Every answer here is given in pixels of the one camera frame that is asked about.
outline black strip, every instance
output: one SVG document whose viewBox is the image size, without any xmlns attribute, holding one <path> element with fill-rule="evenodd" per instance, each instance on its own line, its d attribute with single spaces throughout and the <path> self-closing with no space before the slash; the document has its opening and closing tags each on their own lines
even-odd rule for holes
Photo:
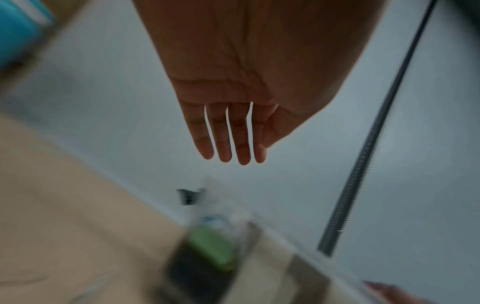
<svg viewBox="0 0 480 304">
<path fill-rule="evenodd" d="M 369 165 L 370 158 L 375 150 L 375 144 L 379 138 L 380 131 L 384 125 L 385 119 L 389 113 L 390 107 L 395 99 L 395 95 L 399 90 L 400 84 L 402 83 L 402 79 L 404 78 L 405 72 L 409 66 L 410 60 L 412 59 L 412 55 L 414 54 L 415 48 L 422 36 L 424 31 L 425 25 L 427 24 L 430 15 L 434 9 L 435 3 L 437 0 L 431 0 L 423 19 L 418 27 L 415 37 L 413 38 L 410 48 L 408 49 L 407 54 L 400 66 L 400 69 L 397 72 L 395 80 L 393 81 L 388 94 L 383 101 L 383 104 L 378 111 L 376 119 L 370 129 L 370 132 L 363 144 L 363 147 L 358 155 L 356 160 L 355 166 L 348 177 L 348 180 L 343 187 L 342 193 L 338 198 L 336 203 L 335 209 L 328 221 L 328 225 L 326 226 L 325 232 L 320 240 L 320 244 L 318 245 L 318 250 L 323 252 L 327 256 L 332 256 L 335 246 L 342 234 L 343 227 L 345 226 L 345 222 L 348 219 L 350 211 L 354 205 L 355 198 L 357 193 L 360 189 L 362 180 L 364 175 L 367 171 L 367 167 Z"/>
</svg>

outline palm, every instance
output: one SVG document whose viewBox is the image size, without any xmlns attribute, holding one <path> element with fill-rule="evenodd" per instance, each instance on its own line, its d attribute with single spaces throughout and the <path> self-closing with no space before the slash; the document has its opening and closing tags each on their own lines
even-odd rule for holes
<svg viewBox="0 0 480 304">
<path fill-rule="evenodd" d="M 337 14 L 343 19 L 336 22 L 351 23 L 353 18 L 347 13 L 358 9 L 354 0 L 340 2 L 350 7 L 322 0 L 307 4 L 296 0 L 280 4 L 267 0 L 135 0 L 204 158 L 214 155 L 205 108 L 220 160 L 232 158 L 228 112 L 238 160 L 245 165 L 251 159 L 250 102 L 253 151 L 257 162 L 263 162 L 266 148 L 333 98 L 375 24 L 369 22 L 369 31 L 361 35 L 350 34 L 348 27 L 333 29 L 342 41 L 333 39 L 332 28 L 326 28 L 322 18 Z M 375 21 L 376 10 L 371 7 L 366 14 Z"/>
</svg>

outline wooden surface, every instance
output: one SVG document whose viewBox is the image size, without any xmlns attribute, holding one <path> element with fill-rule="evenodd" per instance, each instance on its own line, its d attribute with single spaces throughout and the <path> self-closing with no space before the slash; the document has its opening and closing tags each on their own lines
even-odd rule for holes
<svg viewBox="0 0 480 304">
<path fill-rule="evenodd" d="M 0 302 L 67 303 L 114 270 L 98 303 L 143 303 L 183 230 L 0 117 Z"/>
</svg>

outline turquoise object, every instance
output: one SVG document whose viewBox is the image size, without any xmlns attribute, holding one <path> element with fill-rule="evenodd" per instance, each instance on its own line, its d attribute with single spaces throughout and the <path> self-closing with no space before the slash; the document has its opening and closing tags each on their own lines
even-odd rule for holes
<svg viewBox="0 0 480 304">
<path fill-rule="evenodd" d="M 28 2 L 37 13 L 55 22 L 39 0 Z M 0 0 L 0 70 L 15 60 L 33 42 L 42 37 L 42 28 L 10 0 Z"/>
</svg>

